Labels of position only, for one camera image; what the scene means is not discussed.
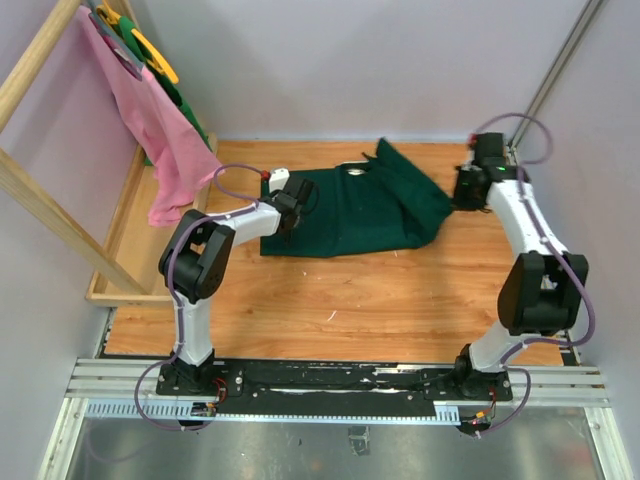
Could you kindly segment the dark green surgical cloth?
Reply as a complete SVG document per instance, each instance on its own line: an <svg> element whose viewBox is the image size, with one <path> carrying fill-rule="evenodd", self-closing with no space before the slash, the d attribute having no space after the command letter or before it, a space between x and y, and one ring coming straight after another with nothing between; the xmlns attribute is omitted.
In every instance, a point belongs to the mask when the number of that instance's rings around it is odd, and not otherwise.
<svg viewBox="0 0 640 480"><path fill-rule="evenodd" d="M351 176L348 168L363 168ZM450 197L387 139L373 155L333 168L291 173L315 183L299 225L263 237L260 254L332 258L418 249L433 242L451 215Z"/></svg>

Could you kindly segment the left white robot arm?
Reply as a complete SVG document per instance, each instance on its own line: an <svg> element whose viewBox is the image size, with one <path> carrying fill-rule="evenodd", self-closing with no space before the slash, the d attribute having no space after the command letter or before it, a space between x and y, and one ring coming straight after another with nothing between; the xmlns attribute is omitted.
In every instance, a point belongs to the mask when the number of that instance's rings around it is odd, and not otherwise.
<svg viewBox="0 0 640 480"><path fill-rule="evenodd" d="M215 358L210 313L232 250L249 241L294 230L316 185L299 176L271 186L250 206L226 213L189 210L179 222L158 264L174 308L176 339L169 364L190 394L207 393L214 383Z"/></svg>

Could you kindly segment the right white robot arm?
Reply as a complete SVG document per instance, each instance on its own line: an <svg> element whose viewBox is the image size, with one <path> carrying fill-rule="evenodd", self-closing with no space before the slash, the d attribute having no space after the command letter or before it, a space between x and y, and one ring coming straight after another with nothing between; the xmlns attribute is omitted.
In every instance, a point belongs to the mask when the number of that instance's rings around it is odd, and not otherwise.
<svg viewBox="0 0 640 480"><path fill-rule="evenodd" d="M453 387L474 400L489 387L488 374L505 371L534 343L571 348L587 343L596 326L585 288L589 264L572 254L546 223L522 168L459 166L453 203L467 211L489 207L500 220L514 264L497 298L498 320L456 358Z"/></svg>

